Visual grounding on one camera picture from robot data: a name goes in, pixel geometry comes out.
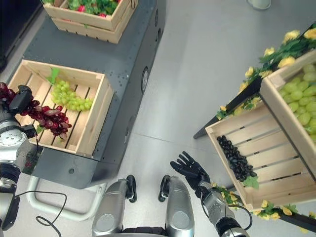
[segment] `black cable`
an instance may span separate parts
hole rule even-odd
[[[245,208],[245,207],[243,207],[243,206],[238,206],[238,205],[228,205],[229,207],[236,207],[236,208],[240,208],[240,209],[243,209],[243,210],[245,210],[247,213],[248,213],[248,215],[249,215],[249,218],[250,218],[250,224],[249,224],[249,226],[247,226],[246,228],[244,228],[244,230],[246,231],[246,230],[249,230],[249,228],[252,226],[252,215],[251,215],[251,213],[247,210],[247,208]]]
[[[58,213],[58,215],[56,216],[55,220],[53,220],[52,222],[50,222],[49,220],[47,220],[46,218],[42,217],[42,216],[37,216],[35,219],[37,222],[39,222],[41,225],[43,226],[51,226],[55,231],[56,233],[58,234],[59,237],[62,237],[61,234],[60,234],[60,231],[57,229],[57,227],[54,225],[55,221],[58,219],[58,217],[60,216],[61,212],[64,210],[65,208],[65,205],[66,205],[66,202],[67,202],[67,195],[66,194],[63,194],[63,193],[55,193],[55,192],[43,192],[43,191],[27,191],[27,192],[24,192],[24,193],[21,193],[19,195],[16,195],[16,197],[19,197],[19,196],[22,196],[24,194],[27,194],[27,193],[40,193],[40,194],[58,194],[58,195],[63,195],[65,197],[65,201],[64,201],[64,204],[63,206],[61,207],[60,209],[60,212]]]

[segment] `black joint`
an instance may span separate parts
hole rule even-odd
[[[36,129],[32,124],[25,125],[21,127],[20,130],[24,132],[29,139],[37,136]]]
[[[17,166],[13,166],[9,163],[0,163],[0,177],[7,178],[17,183],[21,174],[20,169]]]
[[[231,228],[241,228],[238,222],[230,217],[224,217],[216,224],[216,230],[219,236],[222,236],[227,230]]]

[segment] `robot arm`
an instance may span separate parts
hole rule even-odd
[[[212,188],[206,171],[189,154],[183,152],[183,155],[179,155],[178,163],[172,161],[170,164],[177,172],[185,175],[189,185],[195,190],[196,196],[206,207],[207,217],[219,236],[249,237],[246,230],[241,228],[235,220],[234,213],[229,209],[221,194]]]
[[[15,119],[32,99],[32,91],[21,85],[10,105],[0,100],[0,237],[15,222],[20,202],[15,196],[16,184],[27,156],[36,152],[36,146],[28,140],[36,136],[34,127],[21,127]]]

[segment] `white floor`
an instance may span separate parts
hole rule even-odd
[[[221,104],[233,98],[244,72],[258,64],[266,47],[277,47],[285,32],[303,31],[315,20],[315,0],[272,0],[267,11],[253,10],[245,0],[170,0],[167,21],[149,84],[145,92],[129,145],[118,174],[136,177],[138,201],[127,202],[124,227],[163,226],[166,203],[157,200],[165,174],[176,175],[169,162],[183,150],[189,152],[221,185],[232,182],[207,137],[192,136]],[[26,189],[29,177],[22,175],[18,193]],[[88,209],[93,194],[43,181],[42,191],[62,191],[69,195],[67,207],[80,212]],[[192,194],[197,237],[217,236]],[[62,203],[62,198],[40,195],[42,200]],[[303,214],[316,211],[315,202],[299,204]],[[23,197],[19,216],[6,237],[55,237],[52,228],[39,225],[37,215],[53,215],[34,210]],[[237,212],[242,226],[247,216]],[[63,237],[91,236],[92,220],[72,222],[59,219],[56,226]],[[262,221],[254,217],[251,236],[304,235],[284,221]]]

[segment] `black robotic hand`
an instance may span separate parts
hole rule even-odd
[[[210,178],[202,166],[185,151],[182,154],[179,155],[180,159],[177,159],[178,163],[172,161],[170,165],[175,171],[186,177],[190,187],[196,191],[201,182],[210,183]]]

